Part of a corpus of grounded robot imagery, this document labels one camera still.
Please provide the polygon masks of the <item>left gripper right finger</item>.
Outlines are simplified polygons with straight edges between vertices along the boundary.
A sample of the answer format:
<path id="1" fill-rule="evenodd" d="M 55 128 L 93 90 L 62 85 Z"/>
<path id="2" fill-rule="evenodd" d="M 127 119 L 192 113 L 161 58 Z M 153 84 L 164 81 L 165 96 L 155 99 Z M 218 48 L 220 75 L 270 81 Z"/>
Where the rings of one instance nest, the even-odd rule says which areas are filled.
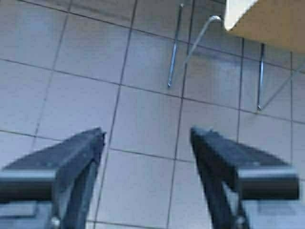
<path id="1" fill-rule="evenodd" d="M 190 142 L 214 229 L 299 228 L 299 176 L 291 164 L 196 126 Z"/>

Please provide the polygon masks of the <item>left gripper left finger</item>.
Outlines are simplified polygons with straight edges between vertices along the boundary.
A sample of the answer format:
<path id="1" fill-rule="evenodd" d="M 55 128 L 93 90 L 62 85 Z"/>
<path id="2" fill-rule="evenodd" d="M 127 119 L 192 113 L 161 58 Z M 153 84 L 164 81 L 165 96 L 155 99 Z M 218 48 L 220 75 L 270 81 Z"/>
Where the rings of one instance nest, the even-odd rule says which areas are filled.
<path id="1" fill-rule="evenodd" d="M 93 128 L 6 165 L 0 171 L 1 228 L 85 228 L 105 135 Z"/>

